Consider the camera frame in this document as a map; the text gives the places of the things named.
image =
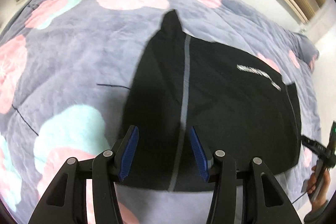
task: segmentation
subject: person's sleeve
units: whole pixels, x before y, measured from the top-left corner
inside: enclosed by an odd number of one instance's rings
[[[324,209],[326,208],[326,206],[328,205],[328,201],[326,201],[323,206],[321,208],[319,208],[317,211],[315,212],[309,212],[305,218],[304,218],[304,224],[315,224],[317,222],[317,220],[319,219],[319,217],[321,216],[321,214],[323,213]]]

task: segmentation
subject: human hand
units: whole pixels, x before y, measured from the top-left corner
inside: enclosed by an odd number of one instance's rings
[[[308,186],[307,186],[307,193],[308,194],[313,193],[313,191],[316,189],[316,186],[314,185],[316,183],[316,176],[315,176],[316,166],[314,166],[312,168],[312,170],[314,172],[311,174],[310,179],[308,180]],[[315,199],[315,201],[311,202],[311,211],[312,212],[317,211],[327,201],[327,191],[328,191],[330,181],[331,181],[330,173],[329,173],[328,170],[326,170],[324,172],[323,178],[324,178],[324,182],[323,182],[323,185],[321,187],[321,190],[320,190],[319,194],[317,195],[317,198]]]

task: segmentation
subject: gray comforter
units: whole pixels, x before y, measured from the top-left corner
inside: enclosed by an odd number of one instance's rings
[[[239,0],[31,0],[0,36],[0,194],[18,223],[28,222],[67,158],[89,159],[113,145],[139,57],[169,9],[185,32],[256,55],[284,83],[294,81],[302,134],[320,139],[311,80],[317,50]],[[290,200],[314,161],[302,148],[298,165],[278,176]],[[117,192],[128,224],[203,224],[212,196],[125,186]]]

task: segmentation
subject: black thread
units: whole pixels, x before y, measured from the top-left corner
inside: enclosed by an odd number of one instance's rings
[[[296,200],[294,200],[292,202],[292,204],[294,204],[295,202],[297,202],[300,198],[302,198],[306,193],[308,193],[309,190],[311,190],[314,186],[316,185],[316,183],[314,183],[307,191],[305,191],[302,195],[300,195]]]
[[[26,125],[29,126],[29,128],[38,136],[38,133],[29,125],[29,123],[26,122],[26,120],[22,117],[21,113],[19,112],[19,110],[12,105],[12,108],[14,108],[14,110],[20,115],[20,117],[22,118],[22,120],[26,123]]]
[[[128,88],[127,86],[124,86],[124,85],[108,85],[108,84],[97,84],[97,85],[110,86],[110,87],[113,87],[113,88],[124,88],[124,89],[131,90],[130,88]]]

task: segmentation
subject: blue gripper pad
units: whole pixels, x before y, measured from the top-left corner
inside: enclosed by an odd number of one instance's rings
[[[199,175],[204,179],[205,182],[208,182],[209,180],[208,160],[206,158],[205,152],[202,148],[201,142],[199,141],[199,138],[196,134],[194,127],[192,127],[189,130],[189,138],[195,155]]]
[[[137,149],[138,141],[139,141],[139,129],[137,127],[134,127],[132,134],[125,147],[124,153],[121,157],[120,171],[118,173],[120,181],[123,181],[125,177],[127,177],[129,174],[134,154]]]

